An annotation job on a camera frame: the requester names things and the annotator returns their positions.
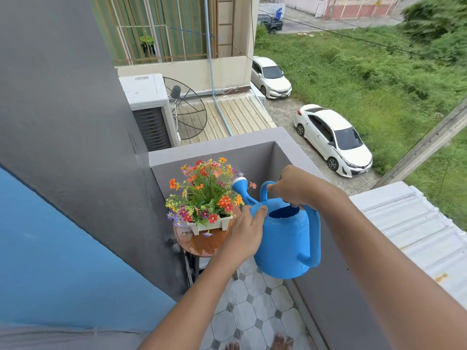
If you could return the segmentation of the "beige corrugated metal roof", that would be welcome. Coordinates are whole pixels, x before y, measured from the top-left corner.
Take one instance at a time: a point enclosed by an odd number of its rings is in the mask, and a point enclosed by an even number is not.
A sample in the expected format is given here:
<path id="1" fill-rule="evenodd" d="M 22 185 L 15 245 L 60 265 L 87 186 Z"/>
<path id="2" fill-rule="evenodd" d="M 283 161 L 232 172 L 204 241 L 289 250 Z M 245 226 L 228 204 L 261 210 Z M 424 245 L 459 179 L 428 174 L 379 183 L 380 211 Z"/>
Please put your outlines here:
<path id="1" fill-rule="evenodd" d="M 206 97 L 202 100 L 207 110 L 206 127 L 195 138 L 180 141 L 182 146 L 229 137 L 213 99 Z M 226 96 L 218 99 L 218 103 L 234 136 L 276 127 L 269 113 L 253 94 Z"/>

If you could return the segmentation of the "colourful flower bunch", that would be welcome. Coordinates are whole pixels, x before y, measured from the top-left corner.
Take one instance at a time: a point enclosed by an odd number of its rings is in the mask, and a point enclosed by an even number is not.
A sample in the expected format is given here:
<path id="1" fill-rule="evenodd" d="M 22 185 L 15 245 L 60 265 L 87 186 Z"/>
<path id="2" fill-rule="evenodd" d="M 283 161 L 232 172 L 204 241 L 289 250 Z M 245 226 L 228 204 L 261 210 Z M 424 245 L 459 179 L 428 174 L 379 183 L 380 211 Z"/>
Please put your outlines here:
<path id="1" fill-rule="evenodd" d="M 175 193 L 165 201 L 167 218 L 173 226 L 185 223 L 213 223 L 219 217 L 234 217 L 234 208 L 246 204 L 232 185 L 244 178 L 239 169 L 226 163 L 226 158 L 199 160 L 193 166 L 181 167 L 183 181 L 169 180 Z"/>

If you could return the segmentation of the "person's right foot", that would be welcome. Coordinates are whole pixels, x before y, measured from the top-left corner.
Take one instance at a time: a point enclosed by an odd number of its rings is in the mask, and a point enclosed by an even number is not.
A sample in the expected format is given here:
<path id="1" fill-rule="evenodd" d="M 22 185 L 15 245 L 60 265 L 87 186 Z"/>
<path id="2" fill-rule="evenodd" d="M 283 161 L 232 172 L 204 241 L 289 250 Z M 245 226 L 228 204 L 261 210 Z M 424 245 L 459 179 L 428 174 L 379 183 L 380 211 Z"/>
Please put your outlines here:
<path id="1" fill-rule="evenodd" d="M 280 334 L 274 336 L 270 350 L 292 350 L 287 340 Z"/>

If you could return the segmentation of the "person's right hand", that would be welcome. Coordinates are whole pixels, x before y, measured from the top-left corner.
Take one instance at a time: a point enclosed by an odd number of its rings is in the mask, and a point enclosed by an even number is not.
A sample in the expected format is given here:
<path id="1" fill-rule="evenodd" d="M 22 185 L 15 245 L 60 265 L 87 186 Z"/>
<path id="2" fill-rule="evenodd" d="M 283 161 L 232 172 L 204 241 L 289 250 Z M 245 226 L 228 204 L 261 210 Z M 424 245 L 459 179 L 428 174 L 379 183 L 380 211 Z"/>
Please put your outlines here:
<path id="1" fill-rule="evenodd" d="M 326 180 L 293 165 L 287 165 L 275 183 L 267 185 L 269 193 L 292 205 L 319 210 L 333 186 Z"/>

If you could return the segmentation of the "white planter box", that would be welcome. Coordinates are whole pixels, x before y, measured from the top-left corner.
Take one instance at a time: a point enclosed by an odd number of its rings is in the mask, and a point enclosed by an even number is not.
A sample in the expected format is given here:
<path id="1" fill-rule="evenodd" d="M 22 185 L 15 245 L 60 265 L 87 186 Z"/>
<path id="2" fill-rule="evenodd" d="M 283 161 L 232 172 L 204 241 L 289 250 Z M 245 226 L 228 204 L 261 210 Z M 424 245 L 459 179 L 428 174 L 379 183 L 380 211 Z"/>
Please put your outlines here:
<path id="1" fill-rule="evenodd" d="M 202 224 L 202 223 L 197 224 L 197 223 L 190 222 L 190 223 L 185 223 L 184 226 L 186 226 L 187 228 L 190 228 L 193 234 L 195 236 L 198 236 L 200 232 L 205 232 L 205 231 L 207 232 L 212 229 L 221 229 L 222 231 L 227 231 L 232 219 L 233 219 L 233 216 L 219 217 L 213 223 L 209 222 L 209 220 L 206 220 L 207 222 L 206 224 Z"/>

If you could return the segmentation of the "blue drain pipe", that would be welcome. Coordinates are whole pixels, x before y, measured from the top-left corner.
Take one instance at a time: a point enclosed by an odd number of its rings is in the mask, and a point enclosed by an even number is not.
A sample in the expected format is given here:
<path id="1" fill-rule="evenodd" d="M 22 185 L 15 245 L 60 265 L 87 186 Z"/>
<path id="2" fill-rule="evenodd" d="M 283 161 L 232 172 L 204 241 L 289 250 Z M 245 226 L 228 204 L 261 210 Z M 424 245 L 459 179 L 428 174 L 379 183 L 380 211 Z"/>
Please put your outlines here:
<path id="1" fill-rule="evenodd" d="M 206 25 L 206 43 L 207 43 L 207 59 L 209 63 L 209 70 L 210 70 L 210 78 L 211 78 L 211 87 L 212 87 L 212 98 L 216 107 L 216 110 L 226 128 L 227 133 L 229 136 L 233 136 L 233 132 L 224 116 L 224 113 L 218 103 L 218 100 L 216 98 L 216 92 L 214 88 L 214 73 L 213 73 L 213 52 L 212 52 L 212 46 L 211 46 L 211 29 L 210 29 L 210 21 L 209 21 L 209 9 L 208 9 L 208 0 L 204 0 L 204 10 L 205 10 L 205 25 Z"/>

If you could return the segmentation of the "white corrugated roof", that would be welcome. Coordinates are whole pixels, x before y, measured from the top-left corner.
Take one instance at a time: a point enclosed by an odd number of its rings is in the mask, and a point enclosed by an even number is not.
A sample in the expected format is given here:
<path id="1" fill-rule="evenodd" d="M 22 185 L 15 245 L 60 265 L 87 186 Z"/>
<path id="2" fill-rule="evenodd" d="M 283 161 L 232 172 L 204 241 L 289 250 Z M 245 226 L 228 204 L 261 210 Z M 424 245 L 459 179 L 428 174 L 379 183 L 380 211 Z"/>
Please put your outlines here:
<path id="1" fill-rule="evenodd" d="M 396 182 L 350 197 L 413 263 L 467 310 L 467 232 L 423 193 Z"/>

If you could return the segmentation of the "round wooden side table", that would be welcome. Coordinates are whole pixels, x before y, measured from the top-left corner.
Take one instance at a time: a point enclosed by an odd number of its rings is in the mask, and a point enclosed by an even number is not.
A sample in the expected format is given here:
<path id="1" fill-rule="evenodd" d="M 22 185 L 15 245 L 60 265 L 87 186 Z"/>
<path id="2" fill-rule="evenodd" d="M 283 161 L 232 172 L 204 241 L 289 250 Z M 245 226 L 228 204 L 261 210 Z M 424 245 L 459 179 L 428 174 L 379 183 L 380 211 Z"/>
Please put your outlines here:
<path id="1" fill-rule="evenodd" d="M 213 255 L 218 252 L 229 233 L 234 219 L 238 217 L 240 213 L 241 210 L 235 207 L 234 217 L 227 231 L 212 229 L 207 232 L 200 232 L 198 236 L 195 236 L 191 229 L 186 226 L 173 226 L 173 233 L 175 236 L 173 243 L 177 243 L 183 251 L 189 288 L 198 279 L 200 271 L 208 264 L 208 261 L 201 262 L 200 260 L 212 258 Z"/>

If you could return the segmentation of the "brown window grille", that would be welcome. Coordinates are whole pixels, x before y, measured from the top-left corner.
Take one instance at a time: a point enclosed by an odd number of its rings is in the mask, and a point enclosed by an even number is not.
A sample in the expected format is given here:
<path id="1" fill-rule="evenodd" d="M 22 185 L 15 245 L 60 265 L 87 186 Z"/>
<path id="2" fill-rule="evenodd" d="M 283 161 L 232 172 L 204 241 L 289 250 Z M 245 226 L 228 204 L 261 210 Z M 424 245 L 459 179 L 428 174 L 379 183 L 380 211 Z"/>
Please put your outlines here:
<path id="1" fill-rule="evenodd" d="M 114 66 L 207 59 L 204 0 L 89 0 Z M 219 57 L 219 0 L 208 0 L 212 58 Z M 146 58 L 140 37 L 155 40 Z"/>

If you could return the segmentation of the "blue plastic watering can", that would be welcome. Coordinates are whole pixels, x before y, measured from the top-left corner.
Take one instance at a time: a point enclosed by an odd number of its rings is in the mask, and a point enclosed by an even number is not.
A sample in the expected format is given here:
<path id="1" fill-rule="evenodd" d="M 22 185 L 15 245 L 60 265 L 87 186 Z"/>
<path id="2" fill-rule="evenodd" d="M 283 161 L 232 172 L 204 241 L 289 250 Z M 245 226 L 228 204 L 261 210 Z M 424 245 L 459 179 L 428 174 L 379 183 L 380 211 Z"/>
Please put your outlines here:
<path id="1" fill-rule="evenodd" d="M 281 198 L 268 199 L 267 185 L 260 187 L 260 200 L 248 194 L 248 181 L 244 177 L 234 179 L 232 190 L 238 193 L 245 205 L 251 206 L 252 216 L 262 206 L 268 209 L 263 224 L 260 247 L 254 255 L 259 269 L 274 278 L 293 279 L 317 267 L 321 259 L 320 217 L 309 206 L 293 207 Z"/>

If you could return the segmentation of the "person's left hand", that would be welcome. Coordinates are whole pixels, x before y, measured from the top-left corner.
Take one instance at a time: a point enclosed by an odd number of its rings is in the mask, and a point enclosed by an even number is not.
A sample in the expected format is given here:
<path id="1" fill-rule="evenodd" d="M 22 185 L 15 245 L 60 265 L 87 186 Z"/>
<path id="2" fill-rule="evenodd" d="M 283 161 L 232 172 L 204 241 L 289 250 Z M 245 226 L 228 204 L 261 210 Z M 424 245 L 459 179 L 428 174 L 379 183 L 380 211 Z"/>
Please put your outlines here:
<path id="1" fill-rule="evenodd" d="M 244 206 L 238 217 L 234 219 L 229 233 L 220 248 L 220 255 L 232 268 L 238 268 L 247 259 L 251 258 L 259 249 L 263 229 L 251 228 L 251 206 Z"/>

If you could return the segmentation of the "white air conditioner outdoor unit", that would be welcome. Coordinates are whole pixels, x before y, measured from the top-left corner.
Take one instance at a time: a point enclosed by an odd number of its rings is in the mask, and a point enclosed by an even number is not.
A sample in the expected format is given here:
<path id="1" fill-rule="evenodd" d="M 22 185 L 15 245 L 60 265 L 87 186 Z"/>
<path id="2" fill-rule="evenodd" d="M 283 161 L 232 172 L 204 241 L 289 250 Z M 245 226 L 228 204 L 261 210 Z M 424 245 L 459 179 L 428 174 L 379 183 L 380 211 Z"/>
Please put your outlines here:
<path id="1" fill-rule="evenodd" d="M 119 80 L 148 152 L 180 146 L 163 76 L 123 76 Z"/>

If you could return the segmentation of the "dark pickup truck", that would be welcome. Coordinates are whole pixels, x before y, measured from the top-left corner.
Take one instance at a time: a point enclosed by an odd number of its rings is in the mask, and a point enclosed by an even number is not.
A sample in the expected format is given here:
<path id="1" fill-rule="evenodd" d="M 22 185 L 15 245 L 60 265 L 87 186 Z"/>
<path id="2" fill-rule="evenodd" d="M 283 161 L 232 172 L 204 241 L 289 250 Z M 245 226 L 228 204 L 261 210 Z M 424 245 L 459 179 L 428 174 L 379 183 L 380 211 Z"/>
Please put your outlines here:
<path id="1" fill-rule="evenodd" d="M 257 22 L 264 25 L 269 34 L 275 34 L 276 32 L 283 30 L 283 21 L 277 19 L 275 16 L 260 13 L 257 16 Z"/>

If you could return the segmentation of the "white sedan car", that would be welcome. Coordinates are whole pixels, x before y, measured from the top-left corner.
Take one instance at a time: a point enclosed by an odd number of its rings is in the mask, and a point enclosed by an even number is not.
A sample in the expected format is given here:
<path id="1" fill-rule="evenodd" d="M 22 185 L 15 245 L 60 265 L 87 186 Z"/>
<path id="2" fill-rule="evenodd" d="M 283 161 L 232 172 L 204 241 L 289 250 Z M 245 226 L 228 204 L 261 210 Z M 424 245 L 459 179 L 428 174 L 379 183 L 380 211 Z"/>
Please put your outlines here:
<path id="1" fill-rule="evenodd" d="M 352 178 L 371 169 L 372 153 L 353 125 L 338 112 L 308 104 L 297 110 L 292 121 L 297 133 L 318 151 L 330 170 Z"/>
<path id="2" fill-rule="evenodd" d="M 292 92 L 283 70 L 267 57 L 253 57 L 250 81 L 268 99 L 287 98 Z"/>

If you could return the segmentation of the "green potted plant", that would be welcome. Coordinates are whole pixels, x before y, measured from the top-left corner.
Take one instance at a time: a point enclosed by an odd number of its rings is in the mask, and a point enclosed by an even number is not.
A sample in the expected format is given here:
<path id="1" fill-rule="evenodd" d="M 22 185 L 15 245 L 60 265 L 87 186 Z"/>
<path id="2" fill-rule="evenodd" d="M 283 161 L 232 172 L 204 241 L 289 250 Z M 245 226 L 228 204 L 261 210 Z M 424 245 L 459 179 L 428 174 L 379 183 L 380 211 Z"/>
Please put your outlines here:
<path id="1" fill-rule="evenodd" d="M 150 35 L 140 37 L 140 46 L 146 58 L 156 57 L 155 40 Z"/>

